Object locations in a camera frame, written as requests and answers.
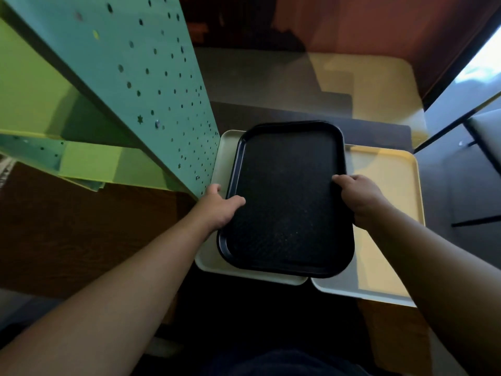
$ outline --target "plastic tray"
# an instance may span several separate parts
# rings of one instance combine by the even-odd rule
[[[354,253],[353,214],[332,174],[345,174],[341,131],[324,121],[262,124],[238,143],[227,198],[247,204],[219,231],[230,264],[310,277],[343,271]]]
[[[419,171],[416,158],[403,150],[346,145],[348,174],[371,178],[388,200],[424,224]],[[312,279],[323,292],[399,305],[415,306],[396,272],[369,234],[354,227],[355,255],[335,277]]]
[[[211,182],[219,183],[221,185],[219,194],[223,197],[226,195],[226,191],[228,189],[229,178],[231,176],[231,170],[235,159],[236,147],[240,137],[244,133],[245,132],[243,131],[229,130],[221,136],[219,149],[217,151],[216,165],[214,167]],[[306,277],[236,268],[223,259],[217,250],[216,233],[209,236],[209,238],[202,244],[195,257],[195,263],[201,270],[206,272],[278,282],[280,284],[300,285],[308,279]]]

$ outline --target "black tray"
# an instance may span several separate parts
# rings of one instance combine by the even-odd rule
[[[247,203],[217,233],[243,269],[326,278],[353,258],[353,214],[333,174],[346,174],[341,131],[325,121],[257,125],[236,149],[227,198]]]

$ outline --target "forearm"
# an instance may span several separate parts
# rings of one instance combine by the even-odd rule
[[[0,374],[129,374],[208,234],[188,215],[20,335]]]
[[[377,209],[368,231],[467,371],[499,373],[501,271],[391,206]]]

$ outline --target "hand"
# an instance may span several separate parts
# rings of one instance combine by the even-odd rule
[[[369,178],[363,175],[333,175],[332,181],[341,186],[341,198],[355,213],[355,225],[367,229],[380,209],[391,203]]]
[[[220,184],[207,186],[205,195],[200,198],[188,214],[208,230],[207,234],[223,228],[233,218],[235,211],[246,204],[245,198],[235,195],[230,199],[223,199],[217,192],[221,190]]]

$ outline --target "person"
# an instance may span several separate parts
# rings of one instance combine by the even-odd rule
[[[442,343],[470,374],[501,374],[501,271],[392,206],[362,175],[335,175],[355,224],[369,232]],[[244,198],[211,184],[191,212],[79,291],[0,352],[1,375],[127,375],[158,328],[198,247]],[[273,352],[211,374],[366,374],[347,362]]]

